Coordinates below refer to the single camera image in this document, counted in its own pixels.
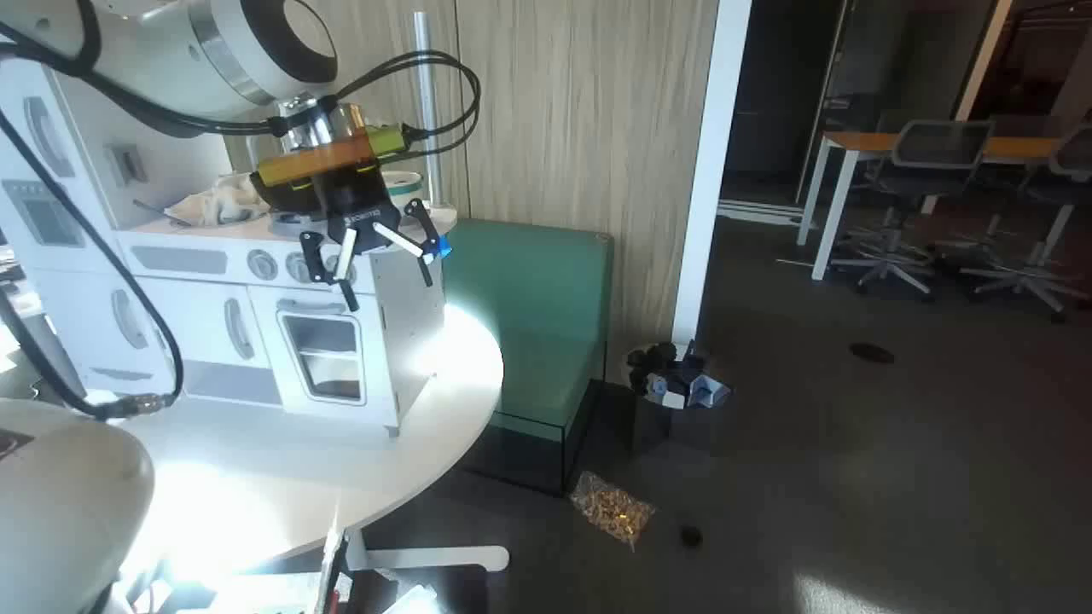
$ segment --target wooden wall panel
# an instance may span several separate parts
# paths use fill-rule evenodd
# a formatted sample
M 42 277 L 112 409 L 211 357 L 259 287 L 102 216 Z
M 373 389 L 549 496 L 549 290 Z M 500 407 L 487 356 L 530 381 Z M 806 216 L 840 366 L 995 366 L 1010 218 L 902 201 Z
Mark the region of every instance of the wooden wall panel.
M 670 334 L 716 0 L 459 0 L 470 216 L 615 234 L 611 371 Z

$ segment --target white cabinet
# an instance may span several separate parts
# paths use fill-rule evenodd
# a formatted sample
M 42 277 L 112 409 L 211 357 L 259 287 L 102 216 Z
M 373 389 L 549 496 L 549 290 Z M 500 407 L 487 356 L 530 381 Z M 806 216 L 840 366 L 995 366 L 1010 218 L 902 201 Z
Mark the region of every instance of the white cabinet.
M 249 287 L 282 409 L 400 425 L 374 297 Z
M 181 279 L 139 279 L 139 287 L 169 323 L 189 360 L 268 366 L 244 287 Z
M 85 389 L 169 391 L 169 356 L 135 292 L 108 272 L 31 279 Z

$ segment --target desk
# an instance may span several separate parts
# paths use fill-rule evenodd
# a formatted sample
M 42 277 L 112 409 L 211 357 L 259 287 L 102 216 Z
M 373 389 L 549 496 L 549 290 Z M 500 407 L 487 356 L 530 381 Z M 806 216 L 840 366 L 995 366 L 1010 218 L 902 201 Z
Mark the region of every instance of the desk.
M 124 424 L 157 471 L 124 580 L 167 563 L 177 580 L 215 583 L 415 498 L 487 425 L 505 375 L 498 342 L 463 309 L 447 307 L 438 348 L 438 379 L 400 438 L 205 398 Z
M 795 246 L 807 242 L 830 150 L 844 150 L 844 167 L 840 167 L 840 181 L 832 189 L 832 201 L 824 213 L 819 252 L 813 264 L 813 279 L 824 277 L 832 240 L 840 234 L 840 225 L 844 225 L 844 213 L 848 201 L 848 185 L 853 185 L 857 164 L 892 158 L 894 142 L 896 142 L 896 133 L 824 133 L 822 136 Z M 981 164 L 1043 164 L 1053 155 L 1053 146 L 1057 146 L 1053 136 L 988 136 L 981 146 Z M 1062 213 L 1053 218 L 1049 246 L 1057 242 L 1066 221 L 1069 221 L 1069 213 Z

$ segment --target gray carpet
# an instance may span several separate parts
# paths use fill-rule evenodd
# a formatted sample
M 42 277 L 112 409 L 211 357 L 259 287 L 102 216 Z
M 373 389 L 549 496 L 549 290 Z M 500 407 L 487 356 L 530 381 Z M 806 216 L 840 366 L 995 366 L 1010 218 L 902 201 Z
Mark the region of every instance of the gray carpet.
M 458 612 L 1092 612 L 1092 313 L 807 283 L 788 229 L 716 229 L 703 309 L 716 424 L 624 451 L 620 397 L 582 463 L 655 504 L 624 549 L 564 498 L 454 471 L 373 546 L 505 542 Z M 894 366 L 846 348 L 871 342 Z

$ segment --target table leg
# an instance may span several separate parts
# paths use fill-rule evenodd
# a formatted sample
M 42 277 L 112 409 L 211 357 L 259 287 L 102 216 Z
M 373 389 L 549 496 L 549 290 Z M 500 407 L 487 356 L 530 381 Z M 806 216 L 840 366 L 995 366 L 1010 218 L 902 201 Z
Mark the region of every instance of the table leg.
M 813 181 L 807 181 L 807 201 L 806 201 L 806 216 L 799 218 L 795 246 L 807 246 L 824 161 L 830 161 L 830 139 L 819 142 L 819 158 L 814 158 Z
M 1053 246 L 1062 242 L 1062 233 L 1066 233 L 1069 218 L 1071 218 L 1071 205 L 1057 207 L 1053 221 L 1051 221 L 1051 233 L 1043 240 L 1043 248 L 1037 256 L 1037 266 L 1043 266 L 1053 256 Z
M 822 225 L 813 279 L 824 277 L 832 240 L 840 234 L 844 213 L 846 213 L 846 201 L 848 201 L 848 185 L 853 185 L 853 173 L 857 173 L 857 161 L 859 161 L 859 150 L 846 150 L 844 172 L 840 172 L 840 185 L 832 189 L 832 201 L 830 201 L 830 213 L 824 213 L 824 225 Z

